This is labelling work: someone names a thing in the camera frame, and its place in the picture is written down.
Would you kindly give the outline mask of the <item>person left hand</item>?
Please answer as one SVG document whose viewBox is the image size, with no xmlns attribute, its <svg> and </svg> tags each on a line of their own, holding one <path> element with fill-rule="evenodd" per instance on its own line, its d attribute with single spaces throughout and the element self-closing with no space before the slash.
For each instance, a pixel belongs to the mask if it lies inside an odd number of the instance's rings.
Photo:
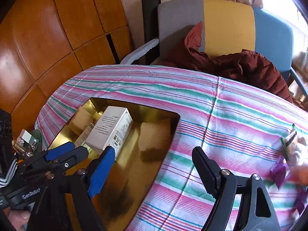
<svg viewBox="0 0 308 231">
<path fill-rule="evenodd" d="M 28 223 L 30 219 L 30 212 L 29 211 L 15 211 L 11 208 L 7 208 L 5 210 L 5 214 L 8 217 L 12 226 L 19 231 L 25 231 L 26 229 L 24 226 Z"/>
</svg>

